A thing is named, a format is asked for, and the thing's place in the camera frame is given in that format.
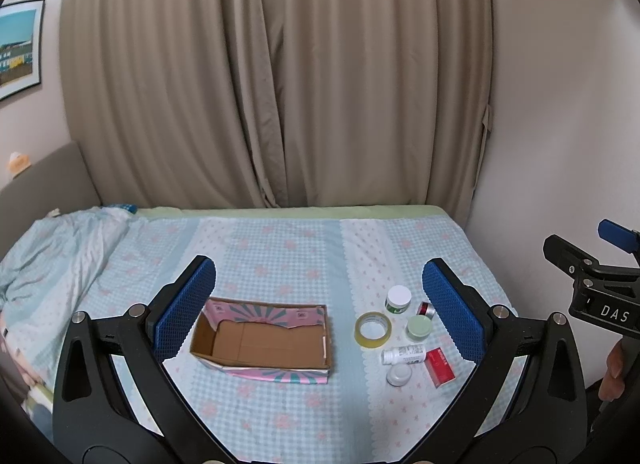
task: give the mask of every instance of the green bed sheet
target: green bed sheet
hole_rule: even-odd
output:
[[[181,217],[229,217],[254,219],[414,219],[446,215],[438,206],[351,206],[341,208],[281,209],[139,209],[150,219]]]

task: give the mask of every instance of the silver bolt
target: silver bolt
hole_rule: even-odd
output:
[[[84,318],[86,318],[86,314],[82,311],[79,311],[71,316],[71,321],[73,323],[82,323],[84,321]]]
[[[500,319],[505,319],[509,317],[509,309],[504,305],[496,305],[494,307],[494,316]]]
[[[566,316],[561,312],[554,312],[552,318],[558,325],[564,325],[566,323]]]
[[[132,318],[137,318],[145,313],[146,307],[142,303],[136,303],[129,307],[129,315]]]

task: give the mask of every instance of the small red box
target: small red box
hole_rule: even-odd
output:
[[[427,366],[427,371],[431,376],[431,381],[436,388],[439,388],[444,383],[449,383],[456,378],[452,368],[447,362],[447,358],[444,356],[441,348],[433,349],[427,352],[427,358],[424,361]]]

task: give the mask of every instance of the framed picture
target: framed picture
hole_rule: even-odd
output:
[[[44,0],[0,7],[0,100],[40,84]]]

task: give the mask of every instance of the gray headboard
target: gray headboard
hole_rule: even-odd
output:
[[[78,144],[63,146],[0,190],[0,260],[51,210],[71,213],[99,205]]]

